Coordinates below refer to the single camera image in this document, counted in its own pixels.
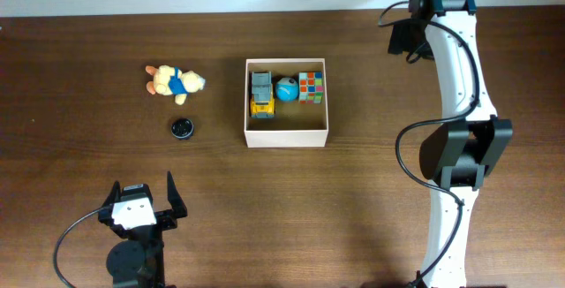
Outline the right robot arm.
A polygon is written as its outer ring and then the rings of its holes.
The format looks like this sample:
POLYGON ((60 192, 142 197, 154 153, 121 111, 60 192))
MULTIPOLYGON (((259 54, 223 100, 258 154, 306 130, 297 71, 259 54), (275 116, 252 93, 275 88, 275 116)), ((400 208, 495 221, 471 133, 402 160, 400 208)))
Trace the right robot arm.
POLYGON ((426 255, 411 287, 465 287, 465 254, 479 190, 513 135, 489 97, 480 66, 475 0, 406 0, 410 17, 391 22, 388 51, 408 63, 432 59, 441 90, 441 118, 419 150, 430 191, 426 255))

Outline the blue toy ball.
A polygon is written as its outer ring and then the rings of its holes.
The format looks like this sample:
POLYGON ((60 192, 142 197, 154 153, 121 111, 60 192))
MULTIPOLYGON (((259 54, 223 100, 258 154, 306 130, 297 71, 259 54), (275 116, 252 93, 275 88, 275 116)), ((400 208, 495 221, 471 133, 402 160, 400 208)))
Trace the blue toy ball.
POLYGON ((283 77, 275 85, 276 97, 283 102, 297 100, 299 85, 292 77, 283 77))

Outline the yellow plush bear toy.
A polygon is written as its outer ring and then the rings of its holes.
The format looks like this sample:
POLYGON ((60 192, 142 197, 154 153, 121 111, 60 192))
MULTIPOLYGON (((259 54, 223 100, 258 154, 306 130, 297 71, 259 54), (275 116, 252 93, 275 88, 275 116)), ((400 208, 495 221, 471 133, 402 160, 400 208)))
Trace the yellow plush bear toy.
POLYGON ((177 105, 183 105, 190 94, 203 90, 206 85, 206 80, 198 73, 182 72, 177 67, 147 65, 145 71, 153 78, 146 84, 147 92, 151 95, 172 95, 177 105))

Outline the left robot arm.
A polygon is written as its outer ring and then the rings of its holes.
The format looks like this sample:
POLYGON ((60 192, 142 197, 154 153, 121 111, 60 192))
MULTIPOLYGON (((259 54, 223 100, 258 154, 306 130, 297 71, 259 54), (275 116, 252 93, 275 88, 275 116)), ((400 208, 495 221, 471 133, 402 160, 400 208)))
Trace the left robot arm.
POLYGON ((108 253, 106 269, 114 287, 165 287, 165 231, 177 228, 187 217, 187 208, 174 178, 167 173, 167 201, 170 208, 155 211, 147 184, 122 188, 112 186, 98 213, 98 221, 107 225, 122 241, 108 253))

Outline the black round speaker puck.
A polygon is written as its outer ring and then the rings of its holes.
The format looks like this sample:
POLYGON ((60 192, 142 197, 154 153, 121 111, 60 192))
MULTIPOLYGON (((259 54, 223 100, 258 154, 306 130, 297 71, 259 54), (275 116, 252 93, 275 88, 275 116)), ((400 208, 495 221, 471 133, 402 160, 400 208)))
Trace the black round speaker puck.
POLYGON ((171 125, 171 134, 178 140, 189 140, 194 133, 194 125, 189 118, 179 118, 171 125))

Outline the yellow grey toy truck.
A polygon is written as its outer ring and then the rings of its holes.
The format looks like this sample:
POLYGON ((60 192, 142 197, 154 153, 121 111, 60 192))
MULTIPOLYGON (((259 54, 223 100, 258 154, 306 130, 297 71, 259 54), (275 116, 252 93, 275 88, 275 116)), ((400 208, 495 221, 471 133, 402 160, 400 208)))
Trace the yellow grey toy truck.
POLYGON ((251 117, 273 118, 275 116, 275 98, 271 72, 253 72, 251 81, 251 117))

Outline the multicoloured puzzle cube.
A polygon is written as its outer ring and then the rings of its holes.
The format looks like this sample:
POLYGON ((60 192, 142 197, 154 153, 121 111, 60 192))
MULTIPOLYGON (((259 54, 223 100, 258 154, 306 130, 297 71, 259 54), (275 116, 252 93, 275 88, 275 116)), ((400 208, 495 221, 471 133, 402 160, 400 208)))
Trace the multicoloured puzzle cube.
POLYGON ((322 72, 301 72, 298 75, 298 100, 301 104, 321 104, 324 97, 322 72))

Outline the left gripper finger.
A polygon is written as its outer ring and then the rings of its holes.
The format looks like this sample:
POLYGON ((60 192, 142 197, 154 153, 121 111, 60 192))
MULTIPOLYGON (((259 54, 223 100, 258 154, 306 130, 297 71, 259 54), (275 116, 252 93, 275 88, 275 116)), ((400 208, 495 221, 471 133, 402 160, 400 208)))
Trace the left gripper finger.
POLYGON ((103 207, 110 207, 114 205, 117 201, 120 201, 121 198, 121 187, 118 181, 115 181, 109 195, 107 196, 106 200, 102 204, 103 207))
POLYGON ((172 209, 172 215, 175 218, 187 217, 187 208, 177 190, 174 178, 170 171, 167 172, 167 199, 172 209))

